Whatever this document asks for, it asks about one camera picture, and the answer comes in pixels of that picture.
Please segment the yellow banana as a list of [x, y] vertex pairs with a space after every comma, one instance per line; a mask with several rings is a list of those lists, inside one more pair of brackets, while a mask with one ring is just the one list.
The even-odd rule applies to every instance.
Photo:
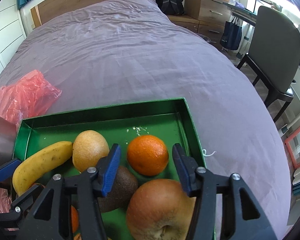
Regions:
[[59, 141], [24, 160], [14, 171], [12, 184], [20, 197], [47, 172], [64, 164], [72, 157], [72, 142]]

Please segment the mandarin orange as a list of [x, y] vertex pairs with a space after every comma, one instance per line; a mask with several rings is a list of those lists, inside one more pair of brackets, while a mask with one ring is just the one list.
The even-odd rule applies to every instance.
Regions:
[[71, 222], [72, 222], [72, 233], [75, 233], [79, 228], [79, 217], [78, 217], [78, 211], [74, 206], [71, 207]]
[[153, 135], [141, 135], [133, 139], [128, 144], [126, 157], [134, 171], [148, 177], [160, 174], [169, 161], [165, 143]]
[[78, 233], [74, 236], [74, 240], [82, 240], [81, 233]]

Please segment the kiwi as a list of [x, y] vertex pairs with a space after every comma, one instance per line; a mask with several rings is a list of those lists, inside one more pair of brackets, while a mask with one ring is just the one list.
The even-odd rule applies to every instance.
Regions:
[[111, 191], [104, 198], [98, 198], [102, 213], [125, 207], [138, 189], [136, 177], [124, 166], [119, 166]]

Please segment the yellow apple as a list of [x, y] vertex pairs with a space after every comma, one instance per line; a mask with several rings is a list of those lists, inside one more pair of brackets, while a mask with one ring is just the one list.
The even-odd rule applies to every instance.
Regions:
[[94, 167], [106, 157], [110, 149], [106, 139], [100, 133], [87, 130], [79, 133], [72, 146], [72, 162], [79, 172]]

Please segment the red green apple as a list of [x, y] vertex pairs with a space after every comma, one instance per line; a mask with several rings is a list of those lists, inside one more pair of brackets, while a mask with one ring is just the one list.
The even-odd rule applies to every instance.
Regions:
[[130, 199], [127, 228], [134, 239], [185, 239], [195, 202], [176, 180], [148, 181]]

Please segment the green metal tray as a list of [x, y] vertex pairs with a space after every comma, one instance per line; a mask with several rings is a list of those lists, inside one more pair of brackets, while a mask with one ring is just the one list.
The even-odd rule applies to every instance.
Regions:
[[25, 160], [58, 141], [74, 141], [80, 132], [101, 133], [109, 145], [121, 146], [122, 166], [128, 167], [127, 146], [140, 135], [159, 137], [168, 148], [181, 144], [186, 155], [205, 166], [202, 148], [185, 99], [146, 101], [38, 116], [21, 122], [15, 158]]

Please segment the pink plastic sheet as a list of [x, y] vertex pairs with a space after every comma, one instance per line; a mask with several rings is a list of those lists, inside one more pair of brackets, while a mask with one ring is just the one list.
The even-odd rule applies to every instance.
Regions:
[[33, 70], [16, 83], [0, 87], [0, 117], [15, 124], [18, 131], [22, 120], [45, 114], [61, 94], [61, 89]]

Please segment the white wardrobe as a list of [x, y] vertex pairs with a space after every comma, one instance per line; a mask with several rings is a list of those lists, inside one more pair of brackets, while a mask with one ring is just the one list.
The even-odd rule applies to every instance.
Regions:
[[10, 62], [26, 34], [17, 0], [0, 1], [0, 74]]

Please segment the purple bed cover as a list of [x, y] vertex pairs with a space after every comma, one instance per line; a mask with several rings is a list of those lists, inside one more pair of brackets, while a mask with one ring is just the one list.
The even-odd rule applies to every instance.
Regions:
[[32, 70], [62, 91], [49, 113], [185, 98], [207, 167], [239, 173], [278, 239], [285, 236], [290, 172], [262, 99], [224, 54], [173, 24], [154, 0], [107, 0], [34, 29], [1, 72], [0, 87]]

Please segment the navy tote bag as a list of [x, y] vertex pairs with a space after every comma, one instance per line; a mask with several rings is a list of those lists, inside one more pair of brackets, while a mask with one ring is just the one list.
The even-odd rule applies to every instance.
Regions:
[[234, 17], [231, 22], [226, 21], [220, 44], [227, 50], [237, 50], [242, 38], [240, 19]]

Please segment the wooden drawer cabinet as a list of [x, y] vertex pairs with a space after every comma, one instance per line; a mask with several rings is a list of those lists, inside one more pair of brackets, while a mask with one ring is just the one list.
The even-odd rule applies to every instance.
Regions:
[[178, 26], [208, 37], [211, 45], [222, 50], [220, 40], [231, 14], [226, 6], [228, 2], [229, 0], [185, 0], [185, 14], [169, 15], [168, 18]]

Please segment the black backpack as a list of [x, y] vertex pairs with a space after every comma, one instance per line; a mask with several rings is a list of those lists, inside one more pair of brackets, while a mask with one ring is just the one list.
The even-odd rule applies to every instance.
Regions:
[[165, 15], [182, 16], [184, 14], [183, 0], [155, 0], [161, 12]]

